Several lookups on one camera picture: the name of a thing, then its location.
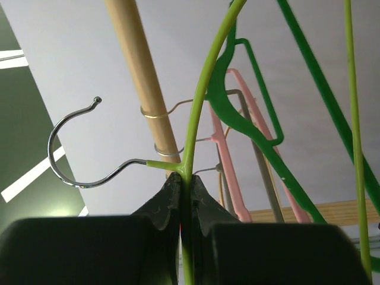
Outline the grey hanger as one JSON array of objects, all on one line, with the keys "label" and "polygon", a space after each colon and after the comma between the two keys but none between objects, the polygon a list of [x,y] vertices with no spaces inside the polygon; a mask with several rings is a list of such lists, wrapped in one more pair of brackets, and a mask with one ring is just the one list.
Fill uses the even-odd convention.
[{"label": "grey hanger", "polygon": [[[211,135],[210,140],[216,143],[219,158],[219,164],[216,166],[216,171],[220,175],[220,189],[218,191],[220,203],[231,215],[240,218],[242,221],[250,221],[250,218],[242,217],[235,213],[231,194],[234,194],[235,192],[240,194],[240,187],[236,178],[235,169],[233,167],[226,142],[226,136],[220,120],[213,113],[213,111],[211,111],[210,114],[214,126],[214,134]],[[274,179],[271,174],[271,168],[261,150],[254,142],[252,143],[252,146],[258,162],[259,170],[261,172],[262,180],[264,182],[265,190],[267,192],[268,200],[274,214],[274,219],[278,223],[283,223],[284,217],[280,206],[280,199],[278,198],[276,190],[276,184],[274,183]]]}]

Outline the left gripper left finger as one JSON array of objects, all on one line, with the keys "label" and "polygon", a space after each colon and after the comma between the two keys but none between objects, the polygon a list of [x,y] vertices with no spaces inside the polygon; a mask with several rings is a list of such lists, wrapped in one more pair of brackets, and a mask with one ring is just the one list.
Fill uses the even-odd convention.
[{"label": "left gripper left finger", "polygon": [[182,179],[128,216],[25,218],[1,235],[2,284],[176,284]]}]

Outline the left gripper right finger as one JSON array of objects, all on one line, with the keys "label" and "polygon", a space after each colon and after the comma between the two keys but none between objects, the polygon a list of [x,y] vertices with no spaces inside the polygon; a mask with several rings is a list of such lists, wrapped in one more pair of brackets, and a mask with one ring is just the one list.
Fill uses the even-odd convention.
[{"label": "left gripper right finger", "polygon": [[243,223],[191,181],[196,284],[369,284],[359,253],[330,224]]}]

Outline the pink hanger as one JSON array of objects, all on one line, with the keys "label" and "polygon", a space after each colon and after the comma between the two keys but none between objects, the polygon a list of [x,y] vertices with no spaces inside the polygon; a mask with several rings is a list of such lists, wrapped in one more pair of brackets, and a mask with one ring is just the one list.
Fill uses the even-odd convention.
[{"label": "pink hanger", "polygon": [[[241,76],[240,72],[235,68],[229,68],[227,70],[227,73],[233,74],[236,82],[240,87],[239,89],[228,90],[228,95],[235,94],[238,96],[240,105],[242,107],[240,113],[243,114],[245,119],[253,123],[254,126],[257,126],[266,138],[271,139],[272,135],[266,124],[266,121],[264,120],[264,117],[262,116],[261,111],[259,110],[256,99],[253,97],[247,83]],[[220,163],[215,166],[214,170],[218,171],[218,194],[220,204],[226,208],[228,212],[236,215],[240,221],[251,222],[251,213],[245,207],[238,179],[236,177],[235,169],[230,156],[229,148],[226,142],[226,138],[229,131],[231,130],[231,127],[223,129],[221,120],[217,117],[213,110],[210,110],[210,115],[213,122],[214,134],[208,138],[197,139],[197,141],[200,142],[212,140],[216,143]],[[278,196],[276,183],[274,182],[269,161],[259,151],[259,148],[255,144],[252,146],[254,148],[256,160],[259,164],[268,199],[271,203],[274,220],[276,222],[283,223],[284,217],[281,200]]]}]

